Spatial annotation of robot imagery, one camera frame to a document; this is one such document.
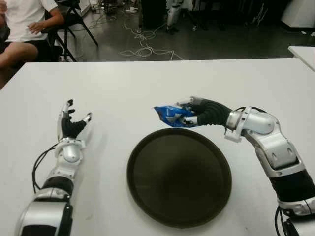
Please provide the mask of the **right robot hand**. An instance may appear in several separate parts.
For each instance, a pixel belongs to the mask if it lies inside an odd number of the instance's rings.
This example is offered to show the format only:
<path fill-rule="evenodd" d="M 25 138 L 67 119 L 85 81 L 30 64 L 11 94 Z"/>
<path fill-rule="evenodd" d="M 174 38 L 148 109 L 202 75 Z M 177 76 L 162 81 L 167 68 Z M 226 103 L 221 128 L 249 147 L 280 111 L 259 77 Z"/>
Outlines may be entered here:
<path fill-rule="evenodd" d="M 181 123 L 187 127 L 203 125 L 221 125 L 225 127 L 232 112 L 231 108 L 219 102 L 196 96 L 191 96 L 175 104 L 193 113 L 193 116 L 183 117 L 181 120 Z"/>

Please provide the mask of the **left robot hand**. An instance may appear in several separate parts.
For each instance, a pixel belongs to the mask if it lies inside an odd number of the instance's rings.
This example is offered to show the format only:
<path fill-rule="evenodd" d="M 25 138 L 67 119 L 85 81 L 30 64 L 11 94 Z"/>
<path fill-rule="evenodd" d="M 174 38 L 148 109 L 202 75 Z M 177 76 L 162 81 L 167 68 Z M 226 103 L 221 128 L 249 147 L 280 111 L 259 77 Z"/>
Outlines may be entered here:
<path fill-rule="evenodd" d="M 75 112 L 74 109 L 70 109 L 72 105 L 73 99 L 68 100 L 59 113 L 57 121 L 57 140 L 59 142 L 65 138 L 76 139 L 92 120 L 92 113 L 87 113 L 80 121 L 72 121 L 71 114 Z"/>

